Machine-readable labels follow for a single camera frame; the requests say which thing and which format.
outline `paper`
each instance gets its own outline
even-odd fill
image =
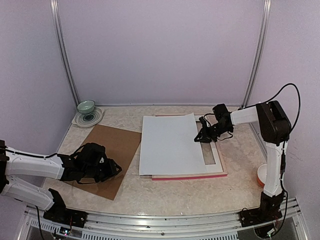
[[[86,185],[77,184],[75,181],[66,183],[100,197],[114,200],[137,151],[140,141],[141,133],[139,132],[123,130],[110,126],[94,126],[83,144],[97,143],[105,146],[105,153],[107,157],[113,159],[117,164],[119,164],[122,171],[117,176],[104,182]],[[92,181],[92,179],[83,179],[81,182],[91,183]]]
[[[144,116],[140,175],[207,173],[194,114]]]

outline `purple wall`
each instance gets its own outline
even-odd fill
[[[241,104],[262,0],[59,1],[82,100]]]
[[[75,107],[50,2],[1,1],[0,33],[0,139],[19,150],[51,154],[67,131]],[[14,237],[24,208],[0,196],[0,239]]]
[[[320,236],[320,1],[273,0],[267,38],[250,104],[267,100],[282,85],[300,89],[301,115],[290,136],[285,186],[296,197],[311,239]],[[293,124],[298,100],[293,87],[277,100]]]

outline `white sheet of paper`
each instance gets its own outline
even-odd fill
[[[142,124],[140,175],[207,173],[194,114],[144,116]]]

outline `green bowl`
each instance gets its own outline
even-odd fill
[[[95,101],[93,100],[86,100],[83,102],[80,102],[79,105],[77,106],[77,109],[79,113],[81,114],[90,114],[94,109],[95,109]]]

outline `beige countertop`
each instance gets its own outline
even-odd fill
[[[136,132],[142,131],[143,116],[212,112],[209,106],[121,106],[103,109],[105,112],[100,125]],[[72,125],[59,153],[73,153],[92,128]],[[69,208],[104,213],[173,216],[257,207],[263,190],[257,183],[257,169],[265,163],[265,159],[248,124],[235,126],[233,136],[219,142],[228,172],[225,177],[174,181],[140,178],[139,147],[114,201],[49,178],[43,187],[59,191]]]

